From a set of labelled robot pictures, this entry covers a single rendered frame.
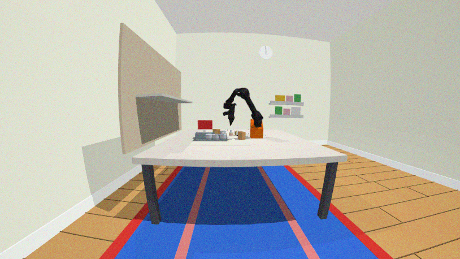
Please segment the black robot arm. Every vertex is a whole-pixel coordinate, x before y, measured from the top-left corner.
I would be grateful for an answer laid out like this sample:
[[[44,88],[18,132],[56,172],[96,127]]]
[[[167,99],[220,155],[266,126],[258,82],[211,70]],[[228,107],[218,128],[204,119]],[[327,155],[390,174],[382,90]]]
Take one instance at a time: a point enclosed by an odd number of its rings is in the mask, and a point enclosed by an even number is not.
[[[261,113],[256,110],[256,108],[254,107],[251,99],[250,99],[250,93],[248,91],[248,89],[246,88],[236,88],[233,93],[231,94],[230,98],[227,99],[225,101],[225,103],[223,103],[223,107],[224,109],[230,109],[230,110],[234,110],[235,109],[235,105],[236,103],[232,103],[234,101],[234,98],[236,97],[236,95],[238,95],[239,97],[241,97],[242,99],[244,99],[246,101],[246,103],[248,104],[252,114],[252,118],[254,119],[254,125],[255,127],[261,127],[261,124],[262,124],[262,115]],[[223,115],[229,115],[229,110],[228,111],[225,111],[223,112]]]

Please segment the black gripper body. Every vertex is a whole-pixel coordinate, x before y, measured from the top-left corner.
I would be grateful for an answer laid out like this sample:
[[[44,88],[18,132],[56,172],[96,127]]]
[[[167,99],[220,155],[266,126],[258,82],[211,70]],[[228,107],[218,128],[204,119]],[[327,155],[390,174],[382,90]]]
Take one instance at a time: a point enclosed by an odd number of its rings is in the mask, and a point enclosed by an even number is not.
[[[229,116],[228,116],[228,118],[229,118],[229,119],[234,119],[234,118],[235,118],[235,117],[234,117],[234,113],[235,113],[235,110],[230,110],[230,109],[229,109]]]

